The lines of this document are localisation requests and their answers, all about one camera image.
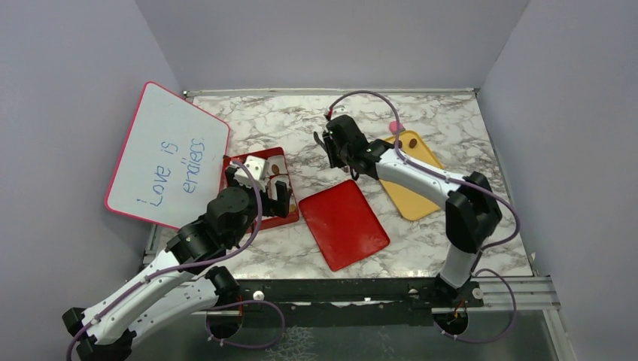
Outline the red chocolate box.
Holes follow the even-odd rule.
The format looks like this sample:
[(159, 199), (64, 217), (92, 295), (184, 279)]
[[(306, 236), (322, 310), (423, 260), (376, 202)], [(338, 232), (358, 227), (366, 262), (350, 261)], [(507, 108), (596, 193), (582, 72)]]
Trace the red chocolate box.
[[(263, 205), (264, 215), (262, 218), (262, 224), (260, 229), (271, 229), (278, 226), (295, 223), (299, 220), (298, 204), (293, 193), (292, 183), (290, 181), (290, 175), (288, 172), (287, 161), (282, 147), (274, 147), (265, 150), (259, 150), (252, 153), (246, 153), (238, 156), (225, 156), (223, 161), (223, 169), (228, 166), (234, 167), (231, 163), (232, 159), (241, 160), (246, 166), (249, 166), (247, 158), (255, 157), (264, 159), (266, 164), (264, 165), (264, 172), (262, 180), (260, 181), (264, 185)], [(278, 205), (278, 191), (276, 188), (277, 182), (285, 183), (287, 186), (287, 193), (289, 198), (289, 211), (286, 217), (277, 217), (272, 213), (272, 206)]]

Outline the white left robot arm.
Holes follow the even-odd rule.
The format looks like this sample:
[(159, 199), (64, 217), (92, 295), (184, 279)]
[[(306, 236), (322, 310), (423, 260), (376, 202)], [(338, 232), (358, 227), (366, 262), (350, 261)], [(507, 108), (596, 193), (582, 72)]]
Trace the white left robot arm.
[(246, 305), (237, 280), (221, 262), (248, 248), (264, 217), (287, 217), (292, 192), (278, 180), (270, 198), (264, 169), (238, 160), (225, 177), (226, 188), (205, 213), (182, 226), (135, 277), (95, 305), (63, 314), (72, 336), (67, 360), (125, 360), (144, 338), (180, 317)]

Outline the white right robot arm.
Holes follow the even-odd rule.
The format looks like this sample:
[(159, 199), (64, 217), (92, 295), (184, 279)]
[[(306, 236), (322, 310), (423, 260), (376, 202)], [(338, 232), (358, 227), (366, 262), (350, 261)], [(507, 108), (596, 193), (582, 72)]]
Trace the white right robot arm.
[(488, 179), (477, 171), (462, 176), (411, 158), (397, 141), (368, 141), (348, 115), (329, 120), (313, 138), (327, 154), (330, 168), (348, 168), (352, 177), (366, 175), (399, 185), (445, 212), (451, 245), (434, 296), (445, 306), (461, 300), (482, 245), (503, 218)]

